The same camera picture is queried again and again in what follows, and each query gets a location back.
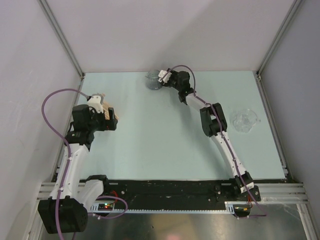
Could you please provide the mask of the glass coffee server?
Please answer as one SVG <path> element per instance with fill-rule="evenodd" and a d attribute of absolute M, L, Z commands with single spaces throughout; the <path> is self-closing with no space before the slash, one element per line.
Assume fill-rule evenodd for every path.
<path fill-rule="evenodd" d="M 160 90 L 162 88 L 159 79 L 159 70 L 151 70 L 146 74 L 145 85 L 150 90 Z"/>

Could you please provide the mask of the clear glass dripper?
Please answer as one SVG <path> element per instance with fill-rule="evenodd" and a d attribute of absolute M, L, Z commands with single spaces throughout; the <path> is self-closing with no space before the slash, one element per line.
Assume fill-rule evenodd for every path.
<path fill-rule="evenodd" d="M 229 121 L 237 132 L 247 134 L 261 122 L 261 119 L 252 109 L 241 108 L 231 112 Z"/>

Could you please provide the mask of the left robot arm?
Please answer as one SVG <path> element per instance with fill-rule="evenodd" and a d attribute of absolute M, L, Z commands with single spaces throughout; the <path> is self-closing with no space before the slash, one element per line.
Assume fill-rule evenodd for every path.
<path fill-rule="evenodd" d="M 83 232 L 94 201 L 107 199 L 111 187 L 106 175 L 91 175 L 78 190 L 81 168 L 97 131 L 114 131 L 118 119 L 112 107 L 81 104 L 72 109 L 73 121 L 65 136 L 64 157 L 48 199 L 40 200 L 38 212 L 49 234 Z"/>

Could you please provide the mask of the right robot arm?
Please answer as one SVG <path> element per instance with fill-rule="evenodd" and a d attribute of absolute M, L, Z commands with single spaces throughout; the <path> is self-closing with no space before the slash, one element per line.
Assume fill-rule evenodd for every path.
<path fill-rule="evenodd" d="M 198 96 L 190 85 L 190 74 L 173 69 L 161 70 L 158 81 L 163 87 L 174 88 L 178 92 L 180 102 L 199 111 L 204 134 L 217 146 L 225 164 L 229 167 L 229 175 L 234 181 L 231 187 L 232 197 L 238 201 L 248 195 L 256 201 L 254 181 L 232 146 L 227 128 L 228 124 L 220 103 L 209 103 Z"/>

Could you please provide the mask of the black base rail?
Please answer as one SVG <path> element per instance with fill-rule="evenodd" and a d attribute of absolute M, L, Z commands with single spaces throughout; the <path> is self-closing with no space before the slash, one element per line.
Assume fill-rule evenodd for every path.
<path fill-rule="evenodd" d="M 242 193 L 238 180 L 109 180 L 106 175 L 91 175 L 88 180 L 101 180 L 103 195 L 115 191 L 122 199 L 115 207 L 151 211 L 223 210 L 224 203 L 261 201 L 258 186 Z"/>

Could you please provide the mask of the left aluminium frame post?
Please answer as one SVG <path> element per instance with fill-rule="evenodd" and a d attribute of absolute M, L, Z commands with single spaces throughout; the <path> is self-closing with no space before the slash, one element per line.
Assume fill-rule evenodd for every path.
<path fill-rule="evenodd" d="M 44 13 L 45 17 L 47 18 L 54 34 L 56 35 L 58 41 L 60 42 L 63 50 L 65 51 L 67 57 L 71 61 L 72 66 L 74 67 L 75 71 L 77 72 L 77 75 L 80 77 L 80 79 L 84 78 L 85 73 L 83 72 L 75 54 L 72 50 L 65 34 L 63 33 L 63 30 L 60 27 L 60 24 L 58 23 L 50 5 L 46 0 L 37 0 L 40 8 L 42 9 L 42 12 Z"/>

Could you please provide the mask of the aluminium frame post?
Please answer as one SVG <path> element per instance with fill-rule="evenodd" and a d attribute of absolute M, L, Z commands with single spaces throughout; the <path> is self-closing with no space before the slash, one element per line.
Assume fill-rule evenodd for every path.
<path fill-rule="evenodd" d="M 77 75 L 80 77 L 80 79 L 84 78 L 85 73 L 83 72 L 75 54 L 72 50 L 65 34 L 63 33 L 63 30 L 60 27 L 60 24 L 58 23 L 50 5 L 46 0 L 37 0 L 40 8 L 42 9 L 42 12 L 44 13 L 45 17 L 47 18 L 54 34 L 56 35 L 58 41 L 60 42 L 63 50 L 65 51 L 67 57 L 71 61 L 72 66 L 74 67 L 75 71 L 77 72 Z"/>
<path fill-rule="evenodd" d="M 301 7 L 305 3 L 305 0 L 294 0 L 291 4 L 287 14 L 285 15 L 284 20 L 282 21 L 278 31 L 276 32 L 275 37 L 273 38 L 271 45 L 269 46 L 266 54 L 264 55 L 262 62 L 260 63 L 259 67 L 256 70 L 256 75 L 260 76 L 264 69 L 266 68 L 267 64 L 273 57 L 274 53 L 276 52 L 280 42 L 282 41 L 285 33 L 289 30 L 290 26 L 292 25 L 296 15 L 300 11 Z"/>

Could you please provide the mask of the right aluminium frame post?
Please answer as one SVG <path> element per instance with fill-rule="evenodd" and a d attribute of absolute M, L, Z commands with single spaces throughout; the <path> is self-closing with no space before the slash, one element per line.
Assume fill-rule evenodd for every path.
<path fill-rule="evenodd" d="M 269 46 L 266 54 L 264 55 L 262 62 L 260 63 L 259 67 L 256 70 L 256 75 L 260 76 L 264 69 L 266 68 L 267 64 L 273 57 L 274 53 L 276 52 L 280 42 L 282 41 L 285 33 L 289 30 L 290 26 L 292 25 L 296 15 L 300 11 L 301 7 L 305 3 L 305 0 L 294 0 L 291 4 L 287 14 L 285 15 L 284 20 L 282 21 L 278 31 L 276 32 L 275 37 L 273 38 L 271 45 Z"/>

